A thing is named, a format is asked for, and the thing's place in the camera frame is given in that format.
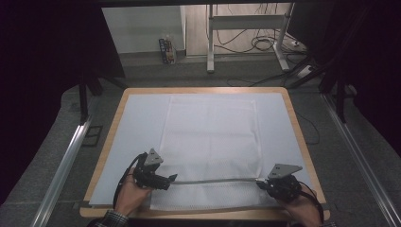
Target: wall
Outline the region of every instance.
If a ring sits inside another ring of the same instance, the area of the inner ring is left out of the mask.
[[[184,50],[184,7],[102,9],[117,52],[160,51],[158,40],[169,33],[177,50]]]

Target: plaid sleeve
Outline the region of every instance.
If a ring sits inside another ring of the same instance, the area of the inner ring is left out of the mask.
[[[123,227],[127,225],[128,217],[113,210],[108,210],[103,220],[96,223],[96,227]]]

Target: hand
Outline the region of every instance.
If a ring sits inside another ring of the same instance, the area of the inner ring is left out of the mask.
[[[302,185],[302,190],[307,194],[312,195],[312,192],[304,185]],[[321,218],[319,211],[313,202],[303,196],[299,196],[292,202],[277,202],[282,205],[298,222],[302,223],[305,227],[317,227],[321,226]]]
[[[129,175],[123,182],[123,186],[118,194],[114,208],[114,211],[125,216],[128,216],[138,208],[152,190],[151,188],[140,188],[136,185],[132,173],[133,168],[130,170]]]

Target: wooden frame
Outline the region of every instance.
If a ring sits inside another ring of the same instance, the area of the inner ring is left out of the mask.
[[[298,124],[298,120],[294,109],[292,107],[288,92],[285,88],[281,87],[192,87],[192,88],[129,88],[125,90],[121,97],[120,104],[115,113],[113,123],[107,135],[103,150],[101,151],[99,160],[92,180],[88,186],[86,195],[83,202],[88,203],[95,190],[97,181],[105,166],[107,157],[113,144],[114,136],[120,123],[121,116],[124,112],[125,105],[130,95],[135,94],[246,94],[246,93],[280,93],[285,101],[288,116],[294,129],[300,151],[305,161],[306,170],[309,174],[313,188],[317,192],[318,200],[320,203],[326,203],[324,194],[322,192],[319,179],[317,177],[315,167],[307,149],[305,139]],[[80,214],[86,218],[100,218],[103,217],[107,210],[112,207],[81,207]],[[193,219],[248,219],[248,220],[289,220],[289,214],[279,208],[260,208],[260,209],[218,209],[211,211],[197,211],[197,212],[167,212],[167,211],[151,211],[148,209],[138,210],[135,214],[136,218],[193,218]],[[330,213],[328,210],[324,211],[324,218],[328,219]]]

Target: floor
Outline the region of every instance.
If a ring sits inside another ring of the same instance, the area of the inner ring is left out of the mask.
[[[257,86],[281,86],[285,79],[283,77],[268,79],[281,72],[273,54],[217,58],[216,72],[213,75],[207,74],[204,57],[183,59],[175,65],[160,63],[130,65],[130,59],[124,59],[122,62],[125,62],[124,70],[127,77],[121,81],[130,87],[216,87],[231,86],[231,83],[234,83],[234,86],[249,86],[250,81],[256,82],[262,79],[267,80]],[[296,78],[289,78],[287,83],[294,80]],[[92,178],[107,131],[123,93],[120,88],[105,80],[101,83],[104,91],[99,97],[91,125],[103,128],[99,142],[96,146],[79,149],[47,226],[85,226],[90,221],[89,218],[80,216],[79,208],[85,205],[82,200],[88,182]],[[336,221],[338,226],[387,226],[387,221],[323,103],[317,84],[319,79],[312,80],[296,90],[289,90],[289,94],[329,205],[331,213],[329,221]],[[0,208],[0,226],[27,226],[35,217],[77,128],[78,88],[66,91],[61,104],[53,128],[35,159]],[[352,99],[347,100],[345,108],[348,126],[399,209],[401,183],[396,176],[401,170],[401,161],[360,115]],[[83,143],[90,144],[91,140],[86,138]]]

